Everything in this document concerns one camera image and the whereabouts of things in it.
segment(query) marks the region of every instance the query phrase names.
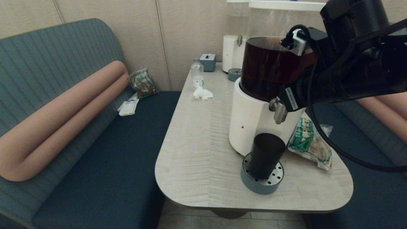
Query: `clear container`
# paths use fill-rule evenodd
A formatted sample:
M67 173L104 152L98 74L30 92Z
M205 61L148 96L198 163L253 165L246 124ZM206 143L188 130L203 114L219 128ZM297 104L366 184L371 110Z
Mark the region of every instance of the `clear container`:
M246 36L249 24L249 0L226 0L226 34Z
M192 79L192 88L197 89L198 86L204 87L204 67L199 62L199 58L194 58L194 63L191 66L191 79Z
M325 3L249 1L250 19L240 88L251 97L270 102L279 87L292 82L314 63L314 53L297 56L280 45L297 24L324 31L319 12Z

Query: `table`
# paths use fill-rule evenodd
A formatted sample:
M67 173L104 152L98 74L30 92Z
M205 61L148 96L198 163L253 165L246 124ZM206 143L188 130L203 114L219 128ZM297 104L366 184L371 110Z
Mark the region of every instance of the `table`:
M208 101L193 97L188 75L155 164L164 195L188 208L227 211L328 213L344 206L353 193L352 177L336 152L332 169L290 151L280 162L284 179L277 191L259 195L240 178L243 157L229 143L234 82L217 63L204 73Z

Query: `green snack bag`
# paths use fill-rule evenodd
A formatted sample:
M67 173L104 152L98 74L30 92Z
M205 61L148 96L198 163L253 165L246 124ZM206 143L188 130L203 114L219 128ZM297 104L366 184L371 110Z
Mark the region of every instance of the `green snack bag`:
M138 98L143 99L158 93L149 76L147 68L143 68L129 75L131 88L138 93Z
M327 135L332 131L332 126L321 125L321 128ZM288 150L315 161L318 167L322 169L329 170L331 168L332 149L322 139L314 123L307 117L302 117L298 121L288 142Z

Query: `tissue box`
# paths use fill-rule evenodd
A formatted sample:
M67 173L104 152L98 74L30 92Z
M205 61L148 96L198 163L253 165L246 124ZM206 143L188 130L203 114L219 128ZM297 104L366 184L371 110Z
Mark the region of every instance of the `tissue box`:
M199 62L204 66L204 72L215 71L216 55L215 54L202 54Z

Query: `black cup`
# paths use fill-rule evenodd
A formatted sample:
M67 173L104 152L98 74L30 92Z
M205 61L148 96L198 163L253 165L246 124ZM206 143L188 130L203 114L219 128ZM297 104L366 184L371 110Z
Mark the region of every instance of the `black cup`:
M254 138L249 172L257 179L267 179L285 151L285 143L276 135L262 133Z

